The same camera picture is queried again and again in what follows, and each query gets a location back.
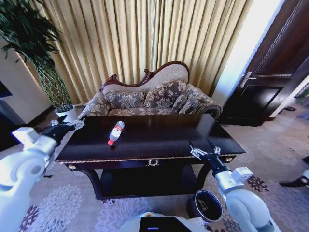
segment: potted plant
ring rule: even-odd
[[[0,0],[0,39],[7,45],[2,50],[18,52],[26,62],[30,61],[38,73],[41,86],[59,115],[67,115],[65,121],[77,118],[69,93],[55,71],[50,53],[58,50],[49,42],[59,41],[60,31],[27,0]]]

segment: sofa cushion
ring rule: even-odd
[[[144,104],[144,93],[120,93],[109,92],[105,94],[105,99],[110,103],[112,109],[119,108],[136,108]]]
[[[132,109],[112,109],[108,116],[129,116],[129,115],[171,115],[172,108],[132,108]]]
[[[176,99],[185,92],[187,83],[182,79],[174,79],[150,90],[146,96],[144,107],[170,108]]]
[[[196,97],[189,97],[179,114],[194,114],[200,106]]]
[[[181,94],[177,100],[175,101],[175,103],[173,104],[173,114],[178,114],[179,111],[181,110],[181,108],[183,108],[183,106],[185,105],[185,103],[187,102],[187,95],[185,93]]]

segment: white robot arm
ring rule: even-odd
[[[238,222],[242,231],[280,232],[265,202],[253,192],[244,189],[243,182],[253,175],[247,167],[237,168],[231,172],[219,159],[219,147],[215,147],[213,153],[207,153],[189,143],[191,154],[200,160],[205,160],[211,166],[227,210]]]
[[[30,204],[30,191],[39,181],[46,167],[54,161],[55,148],[63,136],[83,127],[82,121],[54,126],[49,133],[39,136],[33,128],[20,128],[13,134],[24,145],[24,151],[0,160],[0,228],[16,232]]]

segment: door handle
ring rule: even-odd
[[[244,86],[245,86],[245,84],[246,84],[246,82],[247,82],[248,80],[255,80],[255,79],[256,79],[256,77],[250,77],[251,74],[252,74],[252,72],[247,72],[247,73],[246,73],[246,76],[245,76],[245,78],[242,80],[242,82],[241,82],[239,88],[244,88]]]

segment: sofa armrest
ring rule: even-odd
[[[214,119],[218,119],[222,112],[222,106],[217,104],[209,96],[202,92],[199,88],[193,87],[187,91],[188,97],[194,96],[200,103],[196,114],[210,114]]]
[[[104,99],[104,94],[98,92],[95,96],[88,102],[85,109],[81,112],[78,118],[85,115],[87,116],[107,116],[110,111],[110,104]]]

